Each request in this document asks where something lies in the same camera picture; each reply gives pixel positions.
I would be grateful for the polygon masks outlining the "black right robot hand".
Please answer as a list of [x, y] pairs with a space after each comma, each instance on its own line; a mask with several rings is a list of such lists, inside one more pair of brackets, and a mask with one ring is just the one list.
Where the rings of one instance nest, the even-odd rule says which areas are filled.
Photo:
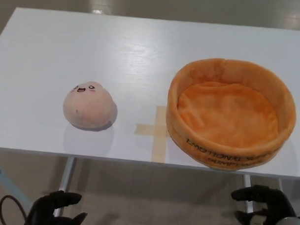
[[267, 205], [266, 209], [251, 213], [245, 213], [239, 210], [235, 211], [234, 216], [241, 225], [250, 225], [250, 221], [255, 215], [264, 216], [266, 218], [264, 225], [276, 225], [281, 219], [296, 217], [296, 213], [288, 198], [278, 189], [253, 185], [251, 187], [237, 189], [231, 193], [231, 196], [232, 199], [236, 201], [254, 201]]

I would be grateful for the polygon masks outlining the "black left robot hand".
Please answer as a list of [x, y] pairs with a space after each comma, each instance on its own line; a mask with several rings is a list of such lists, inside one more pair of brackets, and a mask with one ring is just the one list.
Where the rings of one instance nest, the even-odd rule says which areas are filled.
[[81, 225], [87, 217], [85, 212], [74, 218], [54, 215], [56, 209], [75, 205], [81, 198], [81, 194], [63, 190], [54, 191], [49, 195], [38, 198], [33, 203], [24, 225]]

